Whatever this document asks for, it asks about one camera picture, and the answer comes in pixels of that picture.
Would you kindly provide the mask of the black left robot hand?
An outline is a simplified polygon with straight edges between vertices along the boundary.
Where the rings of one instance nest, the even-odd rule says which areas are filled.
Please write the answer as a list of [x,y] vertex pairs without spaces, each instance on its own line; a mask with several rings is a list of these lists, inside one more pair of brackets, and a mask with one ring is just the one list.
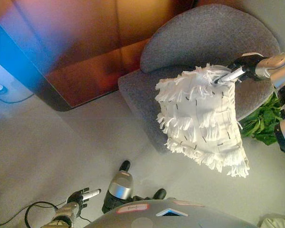
[[66,200],[66,204],[75,202],[81,209],[87,207],[87,202],[90,198],[95,197],[101,193],[101,189],[90,190],[89,187],[73,192]]

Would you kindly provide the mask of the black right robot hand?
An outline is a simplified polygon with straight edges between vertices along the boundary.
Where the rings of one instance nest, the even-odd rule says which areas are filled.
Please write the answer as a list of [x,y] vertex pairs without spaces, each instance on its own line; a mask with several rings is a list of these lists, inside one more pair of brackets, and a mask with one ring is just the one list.
[[224,76],[220,76],[214,81],[214,83],[221,84],[232,81],[234,79],[243,81],[248,78],[251,78],[254,81],[260,81],[262,79],[257,76],[256,67],[258,63],[264,59],[268,59],[268,57],[264,57],[259,53],[245,53],[227,65],[227,68],[231,70],[230,73],[227,73]]

